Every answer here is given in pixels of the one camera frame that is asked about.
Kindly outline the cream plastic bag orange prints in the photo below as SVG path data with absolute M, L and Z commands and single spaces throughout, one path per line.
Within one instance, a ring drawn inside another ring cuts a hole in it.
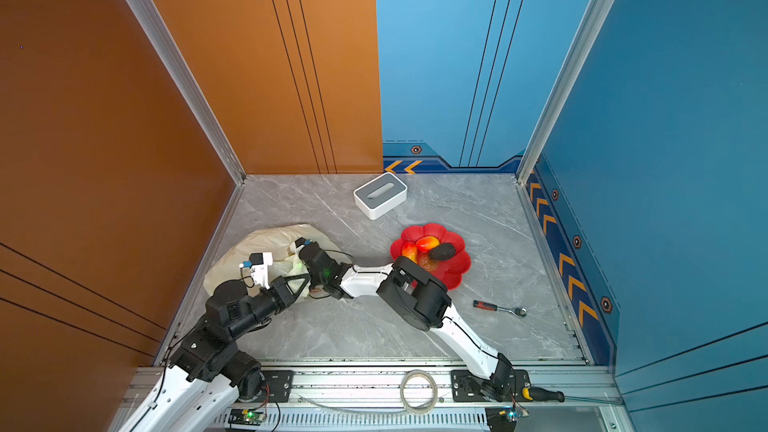
M 306 273 L 306 267 L 295 252 L 294 243 L 299 238 L 317 242 L 324 250 L 340 250 L 327 235 L 309 224 L 257 230 L 233 246 L 211 267 L 203 281 L 204 290 L 208 295 L 212 295 L 220 283 L 240 280 L 240 264 L 248 260 L 252 253 L 272 254 L 273 264 L 268 266 L 269 280 L 278 276 Z

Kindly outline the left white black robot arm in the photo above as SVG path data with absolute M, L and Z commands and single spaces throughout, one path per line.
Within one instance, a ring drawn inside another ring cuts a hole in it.
M 162 375 L 123 431 L 203 431 L 236 402 L 271 398 L 261 363 L 238 348 L 293 305 L 308 274 L 279 276 L 252 296 L 241 280 L 219 284 L 196 325 L 171 353 Z

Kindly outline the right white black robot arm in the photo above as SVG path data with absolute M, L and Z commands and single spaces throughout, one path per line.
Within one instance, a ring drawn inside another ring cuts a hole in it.
M 377 296 L 407 324 L 431 332 L 462 359 L 480 381 L 486 399 L 509 401 L 514 385 L 509 359 L 486 343 L 462 318 L 447 286 L 407 257 L 380 267 L 339 263 L 318 242 L 297 239 L 293 248 L 311 276 L 311 285 L 336 299 Z

